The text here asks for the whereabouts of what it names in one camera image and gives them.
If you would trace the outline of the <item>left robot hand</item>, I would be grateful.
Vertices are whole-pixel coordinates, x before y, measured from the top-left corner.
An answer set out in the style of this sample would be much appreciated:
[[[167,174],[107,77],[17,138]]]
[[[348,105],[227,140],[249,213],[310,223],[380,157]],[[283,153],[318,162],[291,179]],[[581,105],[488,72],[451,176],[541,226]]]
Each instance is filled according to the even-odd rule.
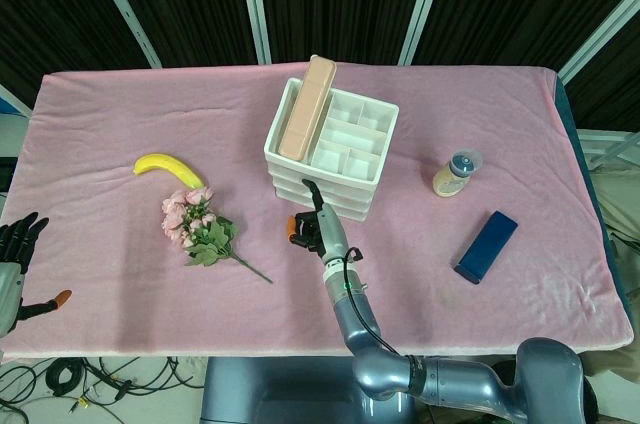
[[[72,296],[62,290],[46,302],[25,305],[23,289],[40,233],[49,223],[32,212],[10,225],[1,226],[1,337],[11,333],[19,321],[48,314],[61,308]]]

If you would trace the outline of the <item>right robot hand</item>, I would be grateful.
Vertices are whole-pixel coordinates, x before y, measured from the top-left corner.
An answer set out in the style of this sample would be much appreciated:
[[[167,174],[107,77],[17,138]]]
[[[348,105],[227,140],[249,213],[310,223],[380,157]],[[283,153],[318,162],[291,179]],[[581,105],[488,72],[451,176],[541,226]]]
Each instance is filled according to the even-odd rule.
[[[302,184],[311,192],[314,209],[289,217],[289,242],[317,254],[324,265],[342,260],[347,255],[349,246],[339,216],[324,201],[315,182],[303,179]]]

